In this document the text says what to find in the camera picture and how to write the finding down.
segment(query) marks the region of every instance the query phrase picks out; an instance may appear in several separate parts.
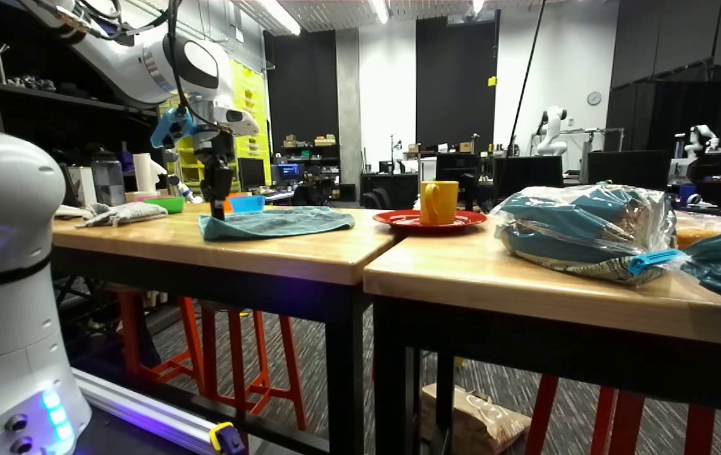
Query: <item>blue light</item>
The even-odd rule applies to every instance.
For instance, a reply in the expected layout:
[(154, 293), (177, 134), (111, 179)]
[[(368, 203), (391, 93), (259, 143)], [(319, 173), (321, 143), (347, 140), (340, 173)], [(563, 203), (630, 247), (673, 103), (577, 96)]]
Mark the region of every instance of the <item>blue light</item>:
[(59, 399), (57, 399), (57, 394), (52, 389), (43, 393), (43, 403), (46, 403), (47, 409), (59, 407)]
[(70, 426), (57, 426), (54, 433), (57, 433), (57, 440), (70, 440), (72, 437)]
[(70, 447), (72, 447), (72, 443), (70, 443), (70, 440), (62, 440), (62, 443), (52, 446), (52, 452), (47, 452), (47, 455), (67, 455)]
[(52, 426), (65, 422), (65, 413), (62, 413), (59, 407), (57, 407), (57, 409), (52, 409), (52, 413), (51, 413), (51, 422), (52, 422)]

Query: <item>yellow cup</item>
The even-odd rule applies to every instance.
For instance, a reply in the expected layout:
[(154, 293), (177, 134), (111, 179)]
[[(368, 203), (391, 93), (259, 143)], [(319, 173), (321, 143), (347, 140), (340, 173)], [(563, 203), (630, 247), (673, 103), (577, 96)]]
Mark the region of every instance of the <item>yellow cup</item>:
[(455, 222), (458, 182), (435, 179), (419, 184), (419, 222), (444, 227)]

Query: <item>yellow sign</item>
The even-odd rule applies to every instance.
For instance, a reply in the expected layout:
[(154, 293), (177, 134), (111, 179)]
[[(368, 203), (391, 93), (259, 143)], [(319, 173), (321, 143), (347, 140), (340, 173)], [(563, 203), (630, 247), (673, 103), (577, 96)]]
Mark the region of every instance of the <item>yellow sign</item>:
[(267, 156), (267, 132), (266, 132), (266, 82), (262, 73), (242, 65), (242, 63), (232, 63), (232, 103), (240, 112), (248, 112), (252, 116), (252, 122), (258, 125), (258, 134), (254, 137), (237, 137), (235, 140), (235, 159), (262, 159), (262, 177), (266, 184), (269, 179), (269, 156)]

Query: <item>robotic arm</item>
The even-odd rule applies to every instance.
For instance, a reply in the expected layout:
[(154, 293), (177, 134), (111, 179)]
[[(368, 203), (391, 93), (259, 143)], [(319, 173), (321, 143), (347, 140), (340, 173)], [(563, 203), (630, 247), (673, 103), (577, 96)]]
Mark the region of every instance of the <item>robotic arm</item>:
[(226, 53), (206, 40), (172, 34), (181, 0), (140, 29), (120, 17), (119, 0), (16, 0), (29, 16), (80, 53), (132, 103), (157, 107), (181, 92), (186, 107), (168, 113), (168, 130), (183, 134), (254, 134), (254, 122), (232, 110), (232, 70)]
[(541, 156), (557, 156), (565, 153), (565, 145), (559, 143), (560, 137), (560, 122), (565, 119), (565, 110), (552, 107), (541, 113), (539, 130), (533, 137), (539, 137), (535, 155)]
[(721, 140), (712, 134), (707, 125), (691, 127), (687, 143), (701, 155), (721, 155)]

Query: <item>white robot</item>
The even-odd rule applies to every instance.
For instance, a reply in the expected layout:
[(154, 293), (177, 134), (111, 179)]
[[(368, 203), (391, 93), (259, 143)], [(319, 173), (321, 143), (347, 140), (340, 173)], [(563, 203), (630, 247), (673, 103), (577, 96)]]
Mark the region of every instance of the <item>white robot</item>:
[(62, 201), (51, 155), (0, 134), (0, 452), (70, 452), (89, 426), (51, 284), (51, 217)]
[(565, 153), (565, 143), (559, 143), (560, 125), (565, 122), (565, 110), (560, 107), (552, 107), (541, 113), (539, 130), (533, 134), (533, 140), (539, 140), (535, 145), (535, 155), (539, 156), (560, 156)]
[[(94, 0), (20, 0), (129, 102), (154, 107), (181, 86), (186, 107), (161, 125), (211, 137), (254, 134), (248, 113), (229, 110), (229, 68), (221, 49), (181, 40), (168, 24), (180, 3), (140, 31), (119, 7)], [(70, 375), (51, 284), (51, 217), (65, 192), (57, 164), (29, 143), (0, 134), (0, 455), (65, 455), (91, 421)]]
[(702, 155), (721, 155), (721, 140), (710, 132), (707, 125), (691, 127), (687, 145), (684, 134), (675, 134), (675, 153), (667, 167), (667, 184), (682, 188), (691, 182), (692, 167)]

